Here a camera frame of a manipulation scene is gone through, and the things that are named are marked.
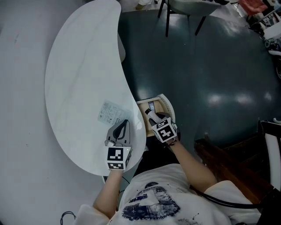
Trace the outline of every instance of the person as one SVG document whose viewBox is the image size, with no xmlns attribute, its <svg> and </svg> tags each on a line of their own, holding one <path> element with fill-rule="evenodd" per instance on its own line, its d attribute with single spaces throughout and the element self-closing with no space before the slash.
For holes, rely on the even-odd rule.
<svg viewBox="0 0 281 225">
<path fill-rule="evenodd" d="M 162 144 L 147 140 L 136 173 L 116 212 L 123 171 L 112 170 L 92 206 L 82 205 L 75 225 L 236 225 L 256 224 L 257 209 L 221 206 L 190 189 L 220 200 L 251 204 L 231 181 L 217 182 L 214 174 L 176 140 Z"/>
</svg>

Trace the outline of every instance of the chair leg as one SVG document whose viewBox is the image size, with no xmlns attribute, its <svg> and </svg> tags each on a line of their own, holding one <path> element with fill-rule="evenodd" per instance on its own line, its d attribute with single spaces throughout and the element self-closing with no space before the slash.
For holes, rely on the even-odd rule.
<svg viewBox="0 0 281 225">
<path fill-rule="evenodd" d="M 202 19 L 201 19 L 201 21 L 200 21 L 200 23 L 199 23 L 199 26 L 197 27 L 197 29 L 196 29 L 196 31 L 195 31 L 195 36 L 198 34 L 198 32 L 199 32 L 200 28 L 202 27 L 202 24 L 203 24 L 203 22 L 205 21 L 205 19 L 206 19 L 206 17 L 203 16 Z"/>
<path fill-rule="evenodd" d="M 165 3 L 165 0 L 162 0 L 160 8 L 159 8 L 158 18 L 160 18 L 160 16 L 161 16 L 164 3 Z"/>
<path fill-rule="evenodd" d="M 166 23 L 166 37 L 168 37 L 168 31 L 169 31 L 170 11 L 171 11 L 171 5 L 168 4 L 167 23 Z"/>
</svg>

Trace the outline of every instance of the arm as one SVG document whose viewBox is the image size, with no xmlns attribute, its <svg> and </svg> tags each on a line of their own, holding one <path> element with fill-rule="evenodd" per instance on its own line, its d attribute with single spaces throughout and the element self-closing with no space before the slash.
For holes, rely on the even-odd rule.
<svg viewBox="0 0 281 225">
<path fill-rule="evenodd" d="M 180 162 L 189 183 L 197 190 L 204 192 L 217 183 L 211 170 L 198 162 L 179 141 L 171 145 L 170 148 Z"/>
<path fill-rule="evenodd" d="M 112 170 L 93 203 L 93 208 L 106 215 L 109 219 L 113 217 L 116 211 L 122 175 L 123 171 Z"/>
</svg>

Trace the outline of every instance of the white t-shirt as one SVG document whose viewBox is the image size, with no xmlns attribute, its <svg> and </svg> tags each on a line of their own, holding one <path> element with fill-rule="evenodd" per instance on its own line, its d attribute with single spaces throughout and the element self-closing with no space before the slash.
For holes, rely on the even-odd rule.
<svg viewBox="0 0 281 225">
<path fill-rule="evenodd" d="M 208 188 L 205 194 L 220 200 L 251 204 L 231 181 Z M 235 209 L 217 205 L 189 189 L 179 164 L 170 164 L 134 177 L 126 188 L 119 211 L 112 219 L 91 206 L 82 205 L 75 225 L 231 225 L 256 224 L 257 209 Z"/>
</svg>

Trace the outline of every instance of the black shorts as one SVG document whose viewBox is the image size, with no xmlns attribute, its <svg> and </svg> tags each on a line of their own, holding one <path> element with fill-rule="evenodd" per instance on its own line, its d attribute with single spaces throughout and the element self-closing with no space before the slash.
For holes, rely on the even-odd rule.
<svg viewBox="0 0 281 225">
<path fill-rule="evenodd" d="M 134 176 L 165 165 L 179 164 L 175 154 L 169 150 L 166 143 L 161 143 L 155 136 L 146 139 L 146 146 L 149 151 L 143 153 Z"/>
</svg>

